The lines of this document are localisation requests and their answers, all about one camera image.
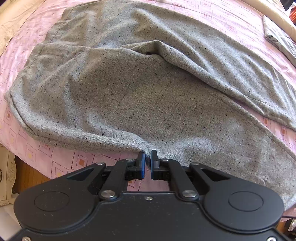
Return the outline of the grey speckled pants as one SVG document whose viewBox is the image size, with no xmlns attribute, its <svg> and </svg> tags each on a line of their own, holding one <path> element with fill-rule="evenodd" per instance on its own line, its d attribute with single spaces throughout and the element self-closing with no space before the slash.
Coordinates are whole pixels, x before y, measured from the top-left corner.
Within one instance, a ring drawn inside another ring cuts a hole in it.
<svg viewBox="0 0 296 241">
<path fill-rule="evenodd" d="M 295 88 L 198 20 L 140 1 L 67 8 L 5 101 L 33 139 L 94 152 L 199 161 L 295 205 L 295 153 L 251 110 L 295 129 Z"/>
</svg>

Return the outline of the pink patterned bed sheet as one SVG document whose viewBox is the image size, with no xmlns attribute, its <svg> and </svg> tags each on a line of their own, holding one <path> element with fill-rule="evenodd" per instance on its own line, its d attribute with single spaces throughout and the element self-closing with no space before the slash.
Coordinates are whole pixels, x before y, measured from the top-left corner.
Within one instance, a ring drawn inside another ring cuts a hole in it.
<svg viewBox="0 0 296 241">
<path fill-rule="evenodd" d="M 10 40 L 1 54 L 1 95 L 11 87 L 36 44 L 57 22 L 64 9 L 78 1 L 45 1 Z M 152 1 L 153 5 L 176 11 L 215 27 L 240 42 L 276 68 L 295 85 L 295 66 L 264 37 L 262 13 L 243 1 Z M 20 158 L 16 191 L 47 178 L 57 178 L 94 162 L 113 165 L 125 153 L 88 153 L 53 147 L 34 140 L 21 128 L 4 98 L 1 99 L 1 144 Z"/>
</svg>

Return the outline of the cream nightstand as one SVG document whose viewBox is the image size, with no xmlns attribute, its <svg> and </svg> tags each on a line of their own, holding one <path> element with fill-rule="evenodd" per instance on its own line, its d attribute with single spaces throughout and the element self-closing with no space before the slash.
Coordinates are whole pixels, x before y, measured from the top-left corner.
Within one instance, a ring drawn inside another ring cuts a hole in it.
<svg viewBox="0 0 296 241">
<path fill-rule="evenodd" d="M 13 186 L 16 180 L 15 155 L 1 145 L 0 149 L 0 206 L 14 204 Z"/>
</svg>

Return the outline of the folded grey pants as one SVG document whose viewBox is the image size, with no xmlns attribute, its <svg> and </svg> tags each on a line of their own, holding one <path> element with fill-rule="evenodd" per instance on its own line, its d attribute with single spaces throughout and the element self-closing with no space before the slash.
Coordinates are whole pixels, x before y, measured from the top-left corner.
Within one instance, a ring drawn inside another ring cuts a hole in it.
<svg viewBox="0 0 296 241">
<path fill-rule="evenodd" d="M 295 66 L 295 42 L 268 17 L 262 17 L 265 39 L 273 44 Z"/>
</svg>

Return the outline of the beige duvet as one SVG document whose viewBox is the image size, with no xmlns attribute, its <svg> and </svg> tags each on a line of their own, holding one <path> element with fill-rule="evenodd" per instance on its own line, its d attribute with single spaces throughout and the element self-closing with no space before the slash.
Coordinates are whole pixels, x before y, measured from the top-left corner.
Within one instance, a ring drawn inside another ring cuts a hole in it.
<svg viewBox="0 0 296 241">
<path fill-rule="evenodd" d="M 284 30 L 294 41 L 296 41 L 296 28 L 283 5 L 276 0 L 243 0 L 246 4 L 261 12 Z"/>
</svg>

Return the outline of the beige pillow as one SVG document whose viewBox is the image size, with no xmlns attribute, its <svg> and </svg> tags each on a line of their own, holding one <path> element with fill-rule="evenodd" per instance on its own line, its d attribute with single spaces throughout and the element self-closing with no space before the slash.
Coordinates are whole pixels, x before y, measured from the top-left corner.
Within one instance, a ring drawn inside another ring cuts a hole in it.
<svg viewBox="0 0 296 241">
<path fill-rule="evenodd" d="M 1 4 L 1 54 L 27 18 L 39 8 L 43 0 L 4 1 Z"/>
</svg>

